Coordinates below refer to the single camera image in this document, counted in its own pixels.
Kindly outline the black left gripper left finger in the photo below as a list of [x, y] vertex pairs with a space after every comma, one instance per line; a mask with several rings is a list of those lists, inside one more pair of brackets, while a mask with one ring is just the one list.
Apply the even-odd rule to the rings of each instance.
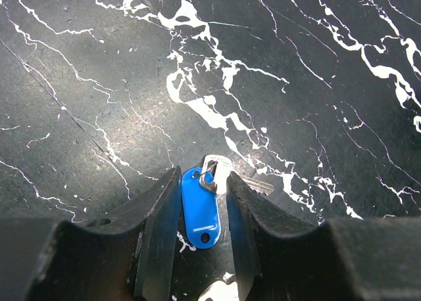
[[85, 226], [1, 220], [2, 300], [168, 300], [181, 207], [179, 168]]

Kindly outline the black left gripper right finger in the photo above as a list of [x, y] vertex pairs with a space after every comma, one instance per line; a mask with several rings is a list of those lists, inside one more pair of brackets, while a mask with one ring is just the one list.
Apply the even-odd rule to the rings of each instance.
[[304, 222], [227, 180], [240, 300], [419, 300], [418, 218]]

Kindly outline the silver key with blue tag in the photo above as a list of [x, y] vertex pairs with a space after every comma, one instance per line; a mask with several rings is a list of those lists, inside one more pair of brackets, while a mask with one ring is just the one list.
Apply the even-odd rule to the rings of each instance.
[[213, 247], [221, 234], [218, 197], [227, 193], [232, 161], [218, 154], [204, 156], [200, 166], [182, 176], [182, 208], [188, 241], [198, 249]]

